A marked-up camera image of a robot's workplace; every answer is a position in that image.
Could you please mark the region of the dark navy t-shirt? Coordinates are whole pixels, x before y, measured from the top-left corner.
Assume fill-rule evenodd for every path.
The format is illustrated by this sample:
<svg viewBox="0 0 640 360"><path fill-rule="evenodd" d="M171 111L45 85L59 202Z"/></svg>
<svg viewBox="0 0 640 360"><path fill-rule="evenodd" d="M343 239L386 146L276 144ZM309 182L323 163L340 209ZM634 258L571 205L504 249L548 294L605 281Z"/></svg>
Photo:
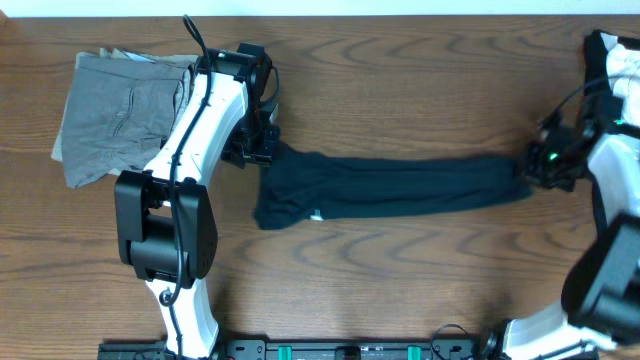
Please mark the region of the dark navy t-shirt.
<svg viewBox="0 0 640 360"><path fill-rule="evenodd" d="M428 160L329 157L280 144L260 172L254 219L262 230L303 220L457 212L532 196L515 159L497 154Z"/></svg>

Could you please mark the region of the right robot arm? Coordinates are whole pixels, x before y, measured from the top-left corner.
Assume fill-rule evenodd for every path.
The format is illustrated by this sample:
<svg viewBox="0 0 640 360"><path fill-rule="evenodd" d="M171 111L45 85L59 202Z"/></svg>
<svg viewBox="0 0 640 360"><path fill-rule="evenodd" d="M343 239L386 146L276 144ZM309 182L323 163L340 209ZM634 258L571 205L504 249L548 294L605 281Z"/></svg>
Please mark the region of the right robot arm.
<svg viewBox="0 0 640 360"><path fill-rule="evenodd" d="M575 128L558 112L532 143L521 171L532 183L565 191L593 185L597 237L569 272L558 302L493 331L484 359L595 359L639 341L639 128L625 98L585 98Z"/></svg>

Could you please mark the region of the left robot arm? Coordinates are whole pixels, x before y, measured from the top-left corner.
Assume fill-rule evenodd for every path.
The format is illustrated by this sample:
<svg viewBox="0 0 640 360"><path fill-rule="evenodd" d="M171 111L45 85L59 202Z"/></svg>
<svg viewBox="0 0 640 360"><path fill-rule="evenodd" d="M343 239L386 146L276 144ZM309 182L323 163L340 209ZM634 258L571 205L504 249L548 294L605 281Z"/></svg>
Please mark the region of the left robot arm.
<svg viewBox="0 0 640 360"><path fill-rule="evenodd" d="M219 325L206 277L218 232L208 188L219 161L269 166L279 140L278 103L267 96L277 72L266 49L242 43L209 49L193 71L192 95L159 153L141 171L123 171L115 188L121 261L150 289L167 340L156 359L209 359Z"/></svg>

